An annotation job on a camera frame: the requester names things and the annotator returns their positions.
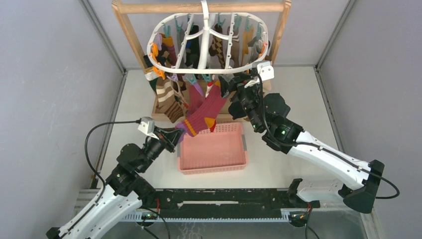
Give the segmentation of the maroon yellow purple sock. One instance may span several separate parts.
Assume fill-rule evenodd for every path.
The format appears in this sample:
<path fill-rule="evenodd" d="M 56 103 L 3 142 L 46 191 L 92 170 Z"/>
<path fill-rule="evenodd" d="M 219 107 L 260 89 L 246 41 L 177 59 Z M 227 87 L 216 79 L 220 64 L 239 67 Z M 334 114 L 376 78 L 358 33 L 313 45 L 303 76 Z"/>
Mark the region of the maroon yellow purple sock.
<path fill-rule="evenodd" d="M 221 83 L 217 80 L 213 83 L 202 104 L 183 121 L 176 124 L 175 128 L 184 130 L 191 137 L 196 136 L 202 130 L 212 128 L 226 101 L 227 98 L 221 96 Z"/>

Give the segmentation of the pink perforated plastic basket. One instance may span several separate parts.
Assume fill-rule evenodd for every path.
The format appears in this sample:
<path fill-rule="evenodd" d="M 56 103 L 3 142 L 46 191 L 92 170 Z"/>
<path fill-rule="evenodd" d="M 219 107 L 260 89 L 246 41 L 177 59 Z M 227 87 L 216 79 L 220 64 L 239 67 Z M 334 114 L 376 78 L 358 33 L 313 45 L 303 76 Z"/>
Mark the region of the pink perforated plastic basket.
<path fill-rule="evenodd" d="M 185 175 L 243 170 L 248 154 L 243 125 L 219 123 L 213 132 L 185 134 L 178 145 L 178 169 Z"/>

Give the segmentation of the maroon purple striped sock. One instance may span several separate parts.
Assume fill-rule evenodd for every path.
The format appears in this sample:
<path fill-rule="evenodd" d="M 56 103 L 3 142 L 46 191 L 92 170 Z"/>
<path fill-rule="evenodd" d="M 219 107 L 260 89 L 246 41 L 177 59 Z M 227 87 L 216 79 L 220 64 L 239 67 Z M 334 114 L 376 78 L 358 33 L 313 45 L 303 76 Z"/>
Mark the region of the maroon purple striped sock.
<path fill-rule="evenodd" d="M 204 93 L 202 88 L 198 83 L 190 84 L 189 85 L 189 102 L 188 102 L 188 109 L 187 109 L 187 116 L 192 115 L 196 112 L 205 100 Z"/>

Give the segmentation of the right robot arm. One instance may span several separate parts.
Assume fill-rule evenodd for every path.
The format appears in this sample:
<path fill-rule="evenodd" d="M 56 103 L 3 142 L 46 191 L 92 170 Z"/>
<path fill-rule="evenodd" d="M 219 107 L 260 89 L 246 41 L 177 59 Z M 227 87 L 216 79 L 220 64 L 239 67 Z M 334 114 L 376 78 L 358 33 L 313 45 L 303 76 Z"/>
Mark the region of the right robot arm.
<path fill-rule="evenodd" d="M 341 201 L 364 214 L 372 212 L 382 181 L 384 164 L 355 159 L 319 141 L 288 119 L 290 107 L 278 93 L 266 94 L 256 73 L 219 76 L 221 96 L 230 99 L 233 118 L 247 117 L 255 132 L 274 151 L 302 158 L 335 176 L 333 181 L 294 179 L 288 202 L 293 207 L 314 201 Z"/>

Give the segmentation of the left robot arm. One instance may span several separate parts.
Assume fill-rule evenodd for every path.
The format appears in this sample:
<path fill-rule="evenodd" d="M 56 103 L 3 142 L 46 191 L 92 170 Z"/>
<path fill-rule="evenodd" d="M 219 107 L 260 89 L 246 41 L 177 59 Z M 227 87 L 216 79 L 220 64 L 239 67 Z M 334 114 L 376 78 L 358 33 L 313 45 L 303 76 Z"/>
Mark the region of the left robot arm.
<path fill-rule="evenodd" d="M 141 174 L 164 150 L 174 152 L 184 133 L 181 128 L 155 127 L 142 147 L 126 144 L 100 191 L 68 223 L 49 229 L 47 238 L 100 239 L 130 212 L 151 207 L 156 190 Z"/>

